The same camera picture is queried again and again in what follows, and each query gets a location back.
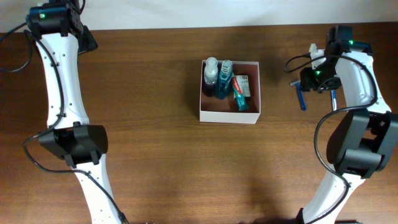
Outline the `green red toothpaste tube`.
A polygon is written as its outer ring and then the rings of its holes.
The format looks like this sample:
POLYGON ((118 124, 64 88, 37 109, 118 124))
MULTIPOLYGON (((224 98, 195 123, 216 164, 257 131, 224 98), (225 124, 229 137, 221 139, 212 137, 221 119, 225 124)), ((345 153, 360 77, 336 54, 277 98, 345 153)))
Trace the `green red toothpaste tube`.
POLYGON ((239 111, 245 111, 249 109, 248 104, 246 103, 246 99, 243 95, 243 91, 239 86, 238 80, 235 76, 232 77, 232 86, 235 95, 235 99, 238 104, 239 111))

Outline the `blue mouthwash bottle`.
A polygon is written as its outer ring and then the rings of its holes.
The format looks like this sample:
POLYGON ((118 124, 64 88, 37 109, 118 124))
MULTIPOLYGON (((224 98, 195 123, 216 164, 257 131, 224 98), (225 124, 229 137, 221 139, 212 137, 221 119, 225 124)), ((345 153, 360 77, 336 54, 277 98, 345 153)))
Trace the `blue mouthwash bottle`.
POLYGON ((218 85, 216 87, 216 96, 218 99, 224 99, 229 95, 229 83, 233 74, 233 63, 230 60, 224 60, 218 74, 218 85))

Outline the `blue white toothbrush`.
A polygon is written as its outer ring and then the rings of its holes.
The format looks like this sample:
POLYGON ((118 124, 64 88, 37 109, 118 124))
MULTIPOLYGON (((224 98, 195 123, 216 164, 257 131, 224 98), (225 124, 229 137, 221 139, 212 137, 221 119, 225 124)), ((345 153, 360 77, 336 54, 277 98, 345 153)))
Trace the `blue white toothbrush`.
POLYGON ((332 105, 332 110, 333 110, 333 111, 336 111, 336 110, 337 110, 337 102, 336 102, 335 90, 332 90, 330 93, 331 93, 331 105, 332 105))

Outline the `blue disposable razor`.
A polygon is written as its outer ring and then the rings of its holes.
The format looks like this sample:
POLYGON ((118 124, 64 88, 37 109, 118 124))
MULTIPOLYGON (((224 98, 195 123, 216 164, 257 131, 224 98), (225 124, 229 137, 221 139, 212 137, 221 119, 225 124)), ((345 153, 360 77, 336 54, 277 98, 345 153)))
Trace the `blue disposable razor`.
POLYGON ((306 111, 307 107, 306 107, 305 100, 304 100, 304 97, 303 97, 303 93, 302 93, 302 90, 301 90, 300 80, 293 81, 293 82, 290 83, 290 85, 296 87, 297 96, 298 96, 298 100, 300 102, 301 110, 302 111, 306 111))

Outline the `green white soap box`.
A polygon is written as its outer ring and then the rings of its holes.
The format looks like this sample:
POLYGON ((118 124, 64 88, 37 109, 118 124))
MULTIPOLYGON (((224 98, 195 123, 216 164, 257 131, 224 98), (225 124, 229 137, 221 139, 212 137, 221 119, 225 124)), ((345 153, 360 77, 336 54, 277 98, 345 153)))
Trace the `green white soap box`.
POLYGON ((242 91, 245 100, 251 99, 251 91, 249 86, 249 77, 247 75, 233 75, 232 87, 234 90, 235 83, 237 83, 242 91))

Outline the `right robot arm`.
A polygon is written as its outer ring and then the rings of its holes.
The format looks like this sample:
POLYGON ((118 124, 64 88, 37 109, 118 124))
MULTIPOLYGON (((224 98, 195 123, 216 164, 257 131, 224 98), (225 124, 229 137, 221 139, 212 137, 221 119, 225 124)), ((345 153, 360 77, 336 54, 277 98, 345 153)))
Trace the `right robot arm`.
POLYGON ((350 195, 373 173, 385 168, 397 145, 397 115, 384 101, 373 72, 369 43, 354 40, 349 26, 331 28, 326 48, 310 46, 311 60, 299 68, 302 91, 319 93, 343 88, 346 107, 325 115, 344 112, 328 140, 326 174, 311 201, 300 209, 298 223, 334 223, 350 195))

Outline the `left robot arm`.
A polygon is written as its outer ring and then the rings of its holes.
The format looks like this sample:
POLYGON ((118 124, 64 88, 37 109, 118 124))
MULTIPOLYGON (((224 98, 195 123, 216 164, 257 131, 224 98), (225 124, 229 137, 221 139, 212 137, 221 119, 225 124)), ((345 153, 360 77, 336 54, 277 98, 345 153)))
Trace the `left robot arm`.
POLYGON ((80 16, 84 1, 48 1, 26 17, 45 71, 49 113, 47 129, 35 136, 42 147, 66 162, 84 193, 92 223, 127 223, 117 206, 106 170, 108 137, 104 126, 90 124, 81 97, 78 56, 96 50, 80 16))

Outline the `clear bottle purple liquid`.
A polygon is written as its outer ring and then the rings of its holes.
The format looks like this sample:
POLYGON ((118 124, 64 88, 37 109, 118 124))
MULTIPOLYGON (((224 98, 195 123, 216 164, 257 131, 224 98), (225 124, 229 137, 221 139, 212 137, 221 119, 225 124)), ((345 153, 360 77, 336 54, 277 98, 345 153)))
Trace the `clear bottle purple liquid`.
POLYGON ((218 81, 218 61, 216 58, 207 58, 203 78, 203 92, 207 97, 212 97, 215 94, 215 88, 218 81))

